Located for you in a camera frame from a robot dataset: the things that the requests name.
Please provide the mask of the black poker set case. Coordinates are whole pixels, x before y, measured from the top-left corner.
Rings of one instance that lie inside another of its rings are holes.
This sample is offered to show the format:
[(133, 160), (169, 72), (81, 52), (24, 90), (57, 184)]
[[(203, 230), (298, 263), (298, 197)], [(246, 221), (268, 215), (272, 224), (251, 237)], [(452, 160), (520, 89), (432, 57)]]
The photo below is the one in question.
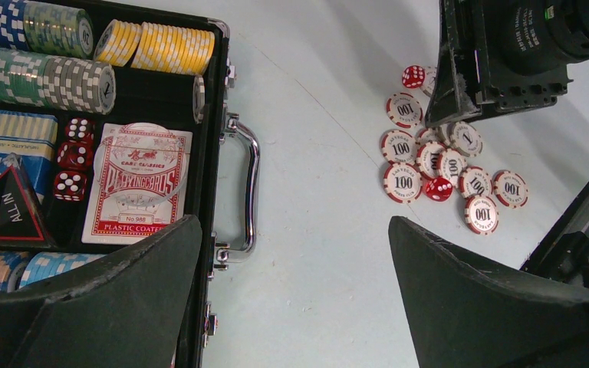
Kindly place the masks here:
[(116, 76), (117, 96), (114, 108), (107, 115), (67, 111), (49, 106), (36, 107), (0, 103), (0, 110), (47, 114), (58, 120), (55, 158), (49, 175), (47, 193), (42, 200), (38, 199), (45, 227), (54, 239), (55, 246), (50, 249), (0, 249), (0, 251), (30, 252), (32, 258), (41, 252), (104, 254), (106, 256), (129, 246), (91, 244), (81, 241), (88, 198), (93, 184), (93, 166), (87, 172), (88, 184), (82, 201), (69, 202), (54, 197), (54, 178), (59, 172), (56, 155), (59, 147), (66, 140), (65, 127), (71, 118), (81, 117), (94, 121), (94, 154), (100, 143), (105, 123), (125, 125), (147, 122), (158, 124), (169, 130), (184, 130), (193, 133), (186, 184), (186, 201), (181, 218), (188, 215), (197, 217), (202, 229), (199, 264), (202, 269), (200, 294), (203, 299), (203, 335), (199, 363), (195, 366), (199, 367), (202, 364), (203, 349), (209, 337), (215, 333), (217, 326), (216, 316), (210, 310), (206, 293), (207, 283), (215, 268), (213, 263), (215, 235), (212, 223), (216, 200), (219, 148), (224, 132), (233, 125), (232, 116), (228, 114), (226, 106), (227, 92), (234, 79), (234, 70), (228, 57), (229, 26), (224, 21), (214, 18), (116, 2), (27, 2), (24, 13), (25, 38), (29, 47), (27, 52), (45, 56), (73, 57), (95, 61), (94, 51), (97, 42), (105, 28), (114, 19), (135, 24), (149, 22), (194, 28), (212, 31), (216, 36), (212, 58), (206, 72), (202, 75), (206, 86), (206, 102), (204, 118), (200, 124), (194, 121), (192, 114), (192, 86), (195, 75), (147, 71), (128, 66), (118, 67), (112, 64), (110, 65)]

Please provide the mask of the light blue chip stack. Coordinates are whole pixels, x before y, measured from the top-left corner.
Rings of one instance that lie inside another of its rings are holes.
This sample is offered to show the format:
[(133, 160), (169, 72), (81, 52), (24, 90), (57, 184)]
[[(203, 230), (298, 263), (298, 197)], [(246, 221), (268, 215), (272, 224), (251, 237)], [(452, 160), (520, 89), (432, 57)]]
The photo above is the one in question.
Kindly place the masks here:
[(104, 254), (41, 252), (26, 266), (19, 288), (72, 271), (104, 257)]

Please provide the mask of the clear round dealer button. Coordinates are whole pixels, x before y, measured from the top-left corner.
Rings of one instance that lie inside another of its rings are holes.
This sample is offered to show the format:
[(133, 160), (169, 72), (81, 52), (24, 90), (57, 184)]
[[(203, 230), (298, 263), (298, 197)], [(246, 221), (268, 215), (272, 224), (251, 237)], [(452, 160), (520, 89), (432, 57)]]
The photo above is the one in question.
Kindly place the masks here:
[(94, 154), (94, 184), (105, 199), (152, 206), (186, 185), (193, 133), (155, 123), (105, 123)]

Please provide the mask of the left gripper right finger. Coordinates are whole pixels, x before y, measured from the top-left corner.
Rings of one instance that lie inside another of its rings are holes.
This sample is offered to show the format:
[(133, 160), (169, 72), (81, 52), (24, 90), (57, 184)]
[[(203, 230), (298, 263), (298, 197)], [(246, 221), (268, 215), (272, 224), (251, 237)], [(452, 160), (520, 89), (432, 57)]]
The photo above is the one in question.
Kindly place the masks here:
[(589, 367), (589, 289), (510, 268), (408, 218), (389, 241), (421, 367)]

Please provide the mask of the blue patterned card deck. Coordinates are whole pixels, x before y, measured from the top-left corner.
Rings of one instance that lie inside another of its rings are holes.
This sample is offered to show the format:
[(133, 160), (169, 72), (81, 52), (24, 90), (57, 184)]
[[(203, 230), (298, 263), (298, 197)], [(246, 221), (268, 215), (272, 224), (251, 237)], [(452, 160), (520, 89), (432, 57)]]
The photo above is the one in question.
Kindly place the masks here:
[(11, 153), (20, 156), (40, 200), (47, 193), (57, 134), (52, 115), (0, 110), (0, 164)]

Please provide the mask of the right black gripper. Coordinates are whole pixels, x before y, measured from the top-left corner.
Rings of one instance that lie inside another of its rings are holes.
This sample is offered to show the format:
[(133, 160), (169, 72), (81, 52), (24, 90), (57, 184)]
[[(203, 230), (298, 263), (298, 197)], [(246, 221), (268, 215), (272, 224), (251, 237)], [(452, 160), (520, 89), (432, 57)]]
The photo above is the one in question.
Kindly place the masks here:
[(589, 1), (441, 1), (427, 127), (536, 110), (589, 60)]

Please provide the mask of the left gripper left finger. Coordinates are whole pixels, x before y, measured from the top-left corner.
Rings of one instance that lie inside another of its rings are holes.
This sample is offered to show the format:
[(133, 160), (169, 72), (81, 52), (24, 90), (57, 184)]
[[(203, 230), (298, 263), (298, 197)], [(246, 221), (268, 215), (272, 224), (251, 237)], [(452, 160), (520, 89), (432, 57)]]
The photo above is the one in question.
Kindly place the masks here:
[(195, 367), (202, 229), (193, 215), (102, 258), (0, 292), (0, 367)]

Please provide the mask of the white red chip stack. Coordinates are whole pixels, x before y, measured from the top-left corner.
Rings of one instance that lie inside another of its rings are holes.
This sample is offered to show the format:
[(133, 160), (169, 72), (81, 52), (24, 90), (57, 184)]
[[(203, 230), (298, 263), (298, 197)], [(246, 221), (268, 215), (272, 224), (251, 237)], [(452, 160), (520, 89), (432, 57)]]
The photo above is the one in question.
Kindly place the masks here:
[(470, 124), (458, 121), (439, 127), (423, 125), (427, 108), (413, 91), (429, 96), (435, 87), (436, 68), (421, 67), (426, 70), (424, 85), (403, 87), (385, 103), (387, 116), (396, 127), (380, 138), (380, 151), (388, 164), (383, 190), (394, 202), (410, 204), (426, 196), (423, 187), (427, 180), (446, 178), (453, 185), (451, 196), (465, 200), (462, 214), (467, 228), (477, 235), (491, 235), (500, 223), (500, 205), (520, 209), (527, 204), (528, 184), (511, 170), (490, 175), (470, 163), (484, 149), (482, 135)]

